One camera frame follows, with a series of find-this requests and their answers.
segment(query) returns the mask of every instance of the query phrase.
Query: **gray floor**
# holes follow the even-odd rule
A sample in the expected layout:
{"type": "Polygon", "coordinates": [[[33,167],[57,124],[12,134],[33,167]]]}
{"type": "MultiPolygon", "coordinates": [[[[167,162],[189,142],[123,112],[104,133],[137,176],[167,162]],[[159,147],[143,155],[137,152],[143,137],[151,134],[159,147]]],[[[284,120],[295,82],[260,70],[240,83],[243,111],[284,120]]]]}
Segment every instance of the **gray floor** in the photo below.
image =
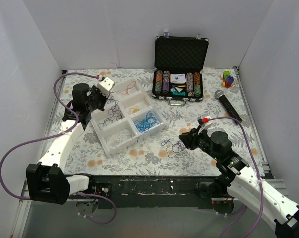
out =
{"type": "MultiPolygon", "coordinates": [[[[106,220],[112,212],[96,210],[93,215],[106,220]]],[[[256,216],[248,210],[225,237],[241,237],[253,225],[256,216]]],[[[99,225],[78,216],[75,202],[65,205],[32,202],[23,238],[217,238],[234,218],[202,213],[196,208],[120,208],[112,223],[99,225]]],[[[249,237],[273,238],[275,235],[262,220],[249,237]]]]}

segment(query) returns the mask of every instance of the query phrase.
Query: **white organizer tray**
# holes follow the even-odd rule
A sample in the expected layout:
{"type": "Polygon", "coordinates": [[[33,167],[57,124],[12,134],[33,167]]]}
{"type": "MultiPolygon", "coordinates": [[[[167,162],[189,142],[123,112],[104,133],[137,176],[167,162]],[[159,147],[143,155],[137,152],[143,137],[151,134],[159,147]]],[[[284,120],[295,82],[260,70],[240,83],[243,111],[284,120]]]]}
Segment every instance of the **white organizer tray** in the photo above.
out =
{"type": "Polygon", "coordinates": [[[107,155],[118,153],[138,140],[145,139],[169,126],[137,80],[131,79],[117,84],[113,90],[124,94],[111,93],[109,98],[115,101],[108,100],[104,111],[95,110],[91,115],[91,123],[107,155]],[[134,81],[135,86],[129,89],[127,94],[127,87],[132,87],[134,81]],[[112,109],[116,111],[115,116],[113,116],[112,109]],[[144,120],[149,111],[154,111],[158,124],[146,132],[140,132],[135,122],[144,120]]]}

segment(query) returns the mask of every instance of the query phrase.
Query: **white wall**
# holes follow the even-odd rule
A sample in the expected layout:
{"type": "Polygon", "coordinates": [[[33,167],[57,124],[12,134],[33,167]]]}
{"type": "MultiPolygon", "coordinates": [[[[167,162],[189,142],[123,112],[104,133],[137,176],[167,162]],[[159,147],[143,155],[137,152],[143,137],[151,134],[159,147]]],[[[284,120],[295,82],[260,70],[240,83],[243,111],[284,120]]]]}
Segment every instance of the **white wall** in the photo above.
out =
{"type": "Polygon", "coordinates": [[[210,39],[205,66],[240,65],[272,0],[24,0],[62,69],[153,68],[155,36],[210,39]]]}
{"type": "Polygon", "coordinates": [[[299,202],[299,0],[274,0],[240,71],[270,168],[299,202]]]}
{"type": "MultiPolygon", "coordinates": [[[[23,1],[0,0],[0,159],[17,143],[44,135],[60,74],[23,1]]],[[[18,149],[4,163],[4,181],[15,194],[39,149],[39,143],[18,149]]],[[[0,238],[10,237],[17,207],[0,185],[0,238]]]]}

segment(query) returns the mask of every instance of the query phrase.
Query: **floral tablecloth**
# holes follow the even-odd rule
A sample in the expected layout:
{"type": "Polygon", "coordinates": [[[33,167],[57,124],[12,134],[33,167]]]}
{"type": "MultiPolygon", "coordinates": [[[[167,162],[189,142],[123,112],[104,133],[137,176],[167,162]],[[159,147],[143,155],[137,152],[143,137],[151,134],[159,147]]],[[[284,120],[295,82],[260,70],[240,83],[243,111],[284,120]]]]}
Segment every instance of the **floral tablecloth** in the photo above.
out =
{"type": "MultiPolygon", "coordinates": [[[[202,102],[187,102],[185,107],[168,106],[167,101],[151,99],[165,116],[170,124],[167,130],[160,131],[151,135],[144,141],[124,149],[121,153],[107,156],[102,145],[92,127],[88,124],[84,134],[78,139],[77,144],[71,152],[66,166],[66,174],[89,173],[94,175],[195,175],[195,176],[214,176],[219,175],[215,167],[216,161],[199,149],[195,151],[184,150],[173,158],[174,155],[170,148],[161,146],[161,143],[170,139],[172,143],[179,141],[178,135],[190,131],[197,127],[198,116],[218,117],[228,115],[220,102],[215,99],[214,93],[222,89],[219,75],[224,70],[231,72],[234,77],[234,85],[229,89],[224,89],[226,97],[234,106],[236,111],[243,119],[243,126],[247,133],[253,155],[257,161],[260,171],[263,174],[261,166],[262,154],[255,140],[255,133],[252,131],[251,120],[246,112],[242,93],[238,85],[233,69],[204,69],[203,89],[204,99],[202,102]]],[[[115,83],[127,79],[137,79],[145,88],[148,95],[151,95],[153,70],[70,70],[69,72],[83,72],[92,75],[106,75],[115,83]]],[[[68,102],[72,99],[72,88],[77,83],[88,83],[90,86],[97,81],[81,75],[70,75],[66,78],[63,87],[61,99],[68,102]]],[[[58,104],[56,114],[50,134],[56,134],[60,128],[61,118],[64,114],[64,108],[58,104]]],[[[252,164],[246,143],[239,126],[226,119],[218,120],[209,128],[209,134],[214,131],[225,131],[232,141],[233,149],[247,161],[252,164]]],[[[48,141],[45,151],[48,150],[52,141],[48,141]]]]}

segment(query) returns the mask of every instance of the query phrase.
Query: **microphone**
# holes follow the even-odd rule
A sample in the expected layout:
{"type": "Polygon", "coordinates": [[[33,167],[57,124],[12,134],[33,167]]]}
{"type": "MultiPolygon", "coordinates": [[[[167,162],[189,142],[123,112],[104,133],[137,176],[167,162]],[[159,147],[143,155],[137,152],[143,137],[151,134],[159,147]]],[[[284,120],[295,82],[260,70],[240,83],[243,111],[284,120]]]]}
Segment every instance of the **microphone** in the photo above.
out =
{"type": "Polygon", "coordinates": [[[240,123],[243,122],[242,118],[238,115],[238,113],[235,111],[232,104],[229,102],[227,97],[224,95],[224,92],[222,90],[217,90],[214,94],[214,96],[219,99],[222,106],[225,108],[225,110],[228,112],[228,114],[238,120],[240,123]]]}

